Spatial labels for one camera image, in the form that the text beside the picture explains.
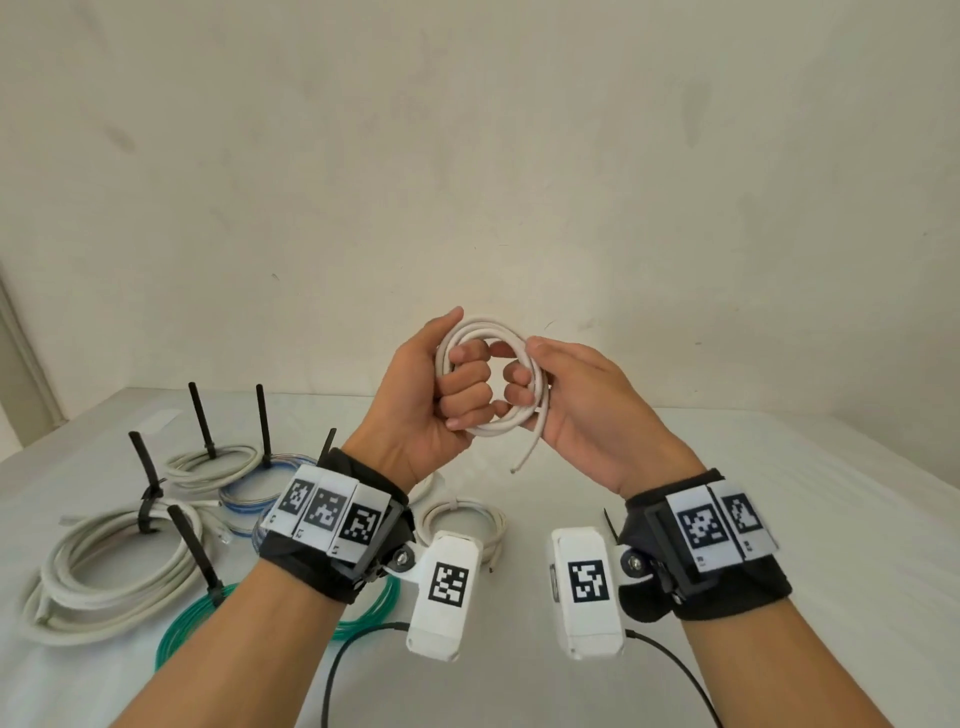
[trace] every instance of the white tabletop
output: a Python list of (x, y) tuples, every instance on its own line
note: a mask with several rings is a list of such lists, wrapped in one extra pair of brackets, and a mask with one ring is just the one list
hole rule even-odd
[[(342, 443), (369, 405), (366, 398), (306, 395), (268, 395), (267, 402), (274, 451), (304, 454), (317, 453), (331, 426), (340, 428), (336, 443)], [(204, 404), (218, 444), (259, 442), (252, 391), (204, 393)], [(158, 464), (201, 446), (185, 392), (125, 390), (0, 464), (3, 725), (108, 724), (150, 678), (163, 631), (189, 603), (85, 647), (38, 646), (16, 632), (20, 587), (61, 533), (60, 516), (92, 514), (139, 497), (145, 480), (127, 432), (144, 423), (156, 428), (162, 410), (181, 413), (145, 438)], [(894, 723), (955, 725), (960, 492), (828, 418), (660, 413), (705, 462), (747, 487), (780, 542), (780, 562), (798, 606)], [(332, 725), (710, 726), (685, 678), (646, 645), (628, 643), (622, 657), (606, 662), (564, 657), (546, 576), (549, 532), (603, 527), (603, 507), (619, 525), (622, 506), (543, 445), (510, 475), (527, 437), (513, 432), (477, 440), (444, 469), (445, 488), (426, 501), (444, 494), (480, 497), (510, 520), (496, 572), (484, 573), (477, 585), (459, 661), (445, 665), (412, 655), (395, 633), (365, 638), (338, 674)], [(284, 476), (289, 472), (265, 473), (255, 487), (276, 489)], [(443, 528), (484, 532), (472, 514), (454, 514)], [(128, 542), (135, 543), (103, 556), (86, 578), (116, 583), (154, 567), (169, 555), (175, 536)], [(219, 548), (214, 563), (228, 583), (242, 578), (253, 560), (249, 542), (238, 540)], [(198, 584), (191, 598), (203, 592)], [(409, 617), (413, 599), (404, 585), (394, 619)], [(632, 626), (674, 650), (699, 676), (675, 619)], [(270, 625), (255, 628), (267, 633)], [(327, 650), (300, 725), (319, 723), (332, 653)]]

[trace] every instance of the black wrist strap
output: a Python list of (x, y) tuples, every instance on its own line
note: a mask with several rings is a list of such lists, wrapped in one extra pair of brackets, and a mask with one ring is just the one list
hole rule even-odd
[[(663, 548), (664, 536), (678, 549), (683, 537), (666, 497), (723, 480), (715, 468), (686, 480), (633, 496), (627, 501), (627, 521), (618, 542), (631, 546), (654, 562), (657, 578), (641, 585), (621, 587), (620, 601), (627, 614), (640, 621), (656, 621), (668, 609), (689, 621), (720, 619), (743, 614), (790, 596), (789, 581), (773, 556), (699, 574), (684, 566), (676, 552)], [(677, 583), (697, 579), (696, 590), (679, 594)]]
[[(321, 457), (317, 466), (355, 477), (364, 485), (389, 494), (392, 500), (404, 506), (401, 521), (413, 533), (413, 515), (406, 508), (409, 500), (390, 479), (336, 448)], [(334, 567), (334, 560), (322, 551), (274, 531), (263, 540), (260, 558), (279, 566), (322, 595), (344, 604), (352, 604), (366, 584), (363, 580), (353, 581), (344, 576)]]

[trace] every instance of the qr-like marker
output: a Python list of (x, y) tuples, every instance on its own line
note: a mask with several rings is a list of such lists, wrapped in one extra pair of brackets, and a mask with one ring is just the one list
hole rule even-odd
[(287, 490), (277, 508), (296, 516), (303, 509), (303, 502), (309, 495), (311, 488), (313, 488), (313, 483), (308, 480), (294, 480), (293, 485)]
[(310, 500), (303, 522), (315, 525), (325, 531), (332, 531), (340, 517), (340, 512), (344, 510), (346, 504), (346, 496), (328, 491), (326, 488), (318, 488)]
[(763, 527), (759, 516), (754, 510), (750, 499), (745, 493), (737, 493), (733, 496), (723, 496), (721, 498), (727, 510), (730, 512), (733, 520), (733, 527), (739, 533), (750, 533)]
[(571, 561), (566, 567), (570, 572), (574, 601), (605, 601), (610, 598), (602, 561)]
[(677, 514), (677, 523), (684, 530), (691, 548), (722, 544), (730, 540), (710, 503), (681, 511)]
[(371, 508), (369, 505), (353, 503), (344, 519), (344, 527), (340, 530), (340, 538), (369, 546), (370, 539), (376, 533), (376, 525), (380, 521), (380, 515), (380, 511)]
[(464, 605), (464, 592), (467, 590), (469, 570), (437, 562), (433, 570), (433, 581), (430, 582), (430, 591), (427, 598), (449, 604), (451, 607)]

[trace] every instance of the right hand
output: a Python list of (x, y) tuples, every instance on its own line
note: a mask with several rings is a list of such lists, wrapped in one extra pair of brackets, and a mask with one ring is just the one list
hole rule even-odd
[[(513, 352), (501, 342), (493, 355)], [(703, 473), (703, 463), (666, 428), (616, 364), (583, 344), (531, 336), (527, 353), (550, 374), (550, 404), (543, 440), (578, 471), (624, 498)], [(504, 399), (529, 405), (533, 373), (518, 361), (503, 371)], [(497, 415), (506, 402), (494, 404)], [(524, 426), (533, 429), (537, 417)]]

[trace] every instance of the wristband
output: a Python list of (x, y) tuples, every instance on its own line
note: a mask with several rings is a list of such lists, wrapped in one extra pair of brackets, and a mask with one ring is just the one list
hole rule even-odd
[(658, 577), (621, 588), (634, 619), (655, 621), (668, 609), (684, 620), (732, 617), (792, 592), (756, 509), (716, 469), (630, 498), (618, 542)]
[[(378, 510), (373, 510), (377, 523), (370, 533), (359, 529), (353, 531), (349, 528), (350, 523), (345, 523), (352, 515), (352, 510), (349, 512), (347, 510), (349, 506), (354, 506), (360, 497), (351, 492), (349, 496), (342, 495), (344, 503), (335, 515), (330, 516), (329, 526), (313, 526), (322, 536), (324, 531), (327, 532), (326, 548), (320, 549), (316, 544), (305, 543), (299, 537), (306, 528), (299, 528), (299, 524), (307, 520), (305, 515), (312, 501), (303, 495), (294, 502), (294, 508), (290, 508), (288, 502), (294, 500), (290, 494), (295, 487), (307, 485), (312, 488), (315, 485), (305, 480), (302, 472), (310, 469), (310, 472), (315, 473), (317, 469), (301, 466), (290, 485), (280, 494), (271, 514), (264, 519), (264, 525), (271, 528), (275, 520), (272, 517), (277, 515), (277, 510), (281, 511), (279, 515), (287, 521), (285, 532), (277, 532), (284, 529), (276, 526), (277, 530), (270, 530), (260, 546), (260, 558), (279, 566), (317, 592), (335, 601), (352, 604), (367, 581), (373, 580), (378, 575), (380, 564), (386, 563), (394, 550), (413, 538), (413, 516), (407, 508), (408, 499), (403, 491), (388, 478), (353, 459), (342, 450), (332, 449), (320, 459), (317, 468), (344, 475), (346, 478), (339, 478), (339, 480), (346, 483), (359, 481), (359, 484), (355, 485), (357, 489), (367, 486), (369, 489), (386, 494), (386, 498), (379, 496), (378, 499), (389, 501), (392, 508), (402, 509), (402, 514), (398, 520), (387, 524), (387, 508), (384, 504)], [(362, 503), (361, 507), (366, 508), (368, 512), (372, 509), (369, 503)], [(344, 530), (339, 531), (340, 535), (335, 537), (341, 524)], [(382, 528), (390, 528), (390, 531), (387, 534), (381, 534)], [(352, 550), (353, 557), (340, 559), (331, 556), (330, 553), (337, 548), (335, 542), (343, 541), (345, 532), (348, 530), (351, 531), (352, 543), (347, 546)], [(371, 549), (375, 549), (375, 553), (368, 553)], [(354, 565), (361, 564), (363, 568), (361, 572), (357, 572)]]

